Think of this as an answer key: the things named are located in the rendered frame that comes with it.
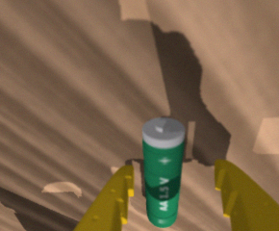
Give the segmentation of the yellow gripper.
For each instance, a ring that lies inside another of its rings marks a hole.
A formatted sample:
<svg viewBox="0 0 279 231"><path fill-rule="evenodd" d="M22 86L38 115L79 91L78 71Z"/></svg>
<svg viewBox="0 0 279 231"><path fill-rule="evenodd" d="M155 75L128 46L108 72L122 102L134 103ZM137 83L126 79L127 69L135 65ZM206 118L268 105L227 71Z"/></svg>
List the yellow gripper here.
<svg viewBox="0 0 279 231"><path fill-rule="evenodd" d="M279 204L239 167L216 159L215 185L232 231L279 231ZM73 231L122 231L129 196L134 196L132 165L117 170Z"/></svg>

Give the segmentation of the green aa battery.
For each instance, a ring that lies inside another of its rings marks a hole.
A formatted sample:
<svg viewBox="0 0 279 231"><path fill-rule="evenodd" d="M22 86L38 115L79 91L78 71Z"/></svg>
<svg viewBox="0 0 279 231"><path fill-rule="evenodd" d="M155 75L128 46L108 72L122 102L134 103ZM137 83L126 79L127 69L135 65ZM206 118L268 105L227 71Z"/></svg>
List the green aa battery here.
<svg viewBox="0 0 279 231"><path fill-rule="evenodd" d="M160 228L177 219L184 139L185 126L173 118L153 118L142 126L146 213Z"/></svg>

